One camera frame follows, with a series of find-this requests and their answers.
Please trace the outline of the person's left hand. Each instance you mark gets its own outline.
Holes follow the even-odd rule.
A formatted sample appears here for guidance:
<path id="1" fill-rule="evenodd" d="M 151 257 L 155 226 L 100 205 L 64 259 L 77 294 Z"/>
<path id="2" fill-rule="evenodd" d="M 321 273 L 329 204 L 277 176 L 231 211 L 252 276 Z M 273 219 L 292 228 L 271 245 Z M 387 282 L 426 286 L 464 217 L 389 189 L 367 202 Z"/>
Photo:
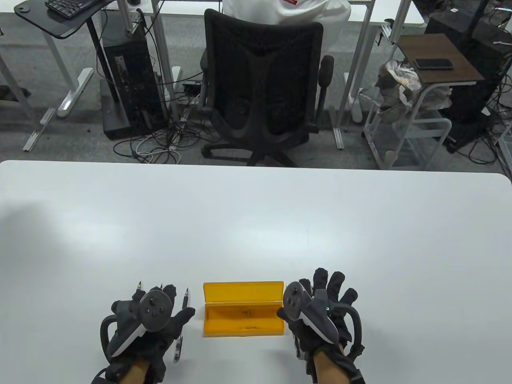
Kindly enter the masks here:
<path id="1" fill-rule="evenodd" d="M 195 309 L 183 307 L 172 314 L 174 285 L 137 289 L 130 300 L 116 300 L 112 315 L 100 326 L 101 346 L 108 366 L 97 375 L 98 383 L 149 383 L 164 380 L 164 356 L 181 336 Z"/>

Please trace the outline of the person's right hand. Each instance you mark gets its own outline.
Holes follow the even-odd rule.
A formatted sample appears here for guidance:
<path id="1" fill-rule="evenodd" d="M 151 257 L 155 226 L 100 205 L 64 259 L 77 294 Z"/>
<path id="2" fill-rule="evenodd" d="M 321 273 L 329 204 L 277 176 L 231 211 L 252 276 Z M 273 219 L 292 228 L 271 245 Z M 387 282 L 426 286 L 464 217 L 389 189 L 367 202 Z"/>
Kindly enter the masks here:
<path id="1" fill-rule="evenodd" d="M 296 354 L 305 360 L 312 382 L 363 384 L 355 365 L 362 355 L 362 322 L 353 303 L 358 294 L 349 288 L 342 296 L 345 276 L 340 271 L 328 274 L 316 269 L 313 281 L 290 283 L 283 295 L 277 316 L 292 332 Z"/>

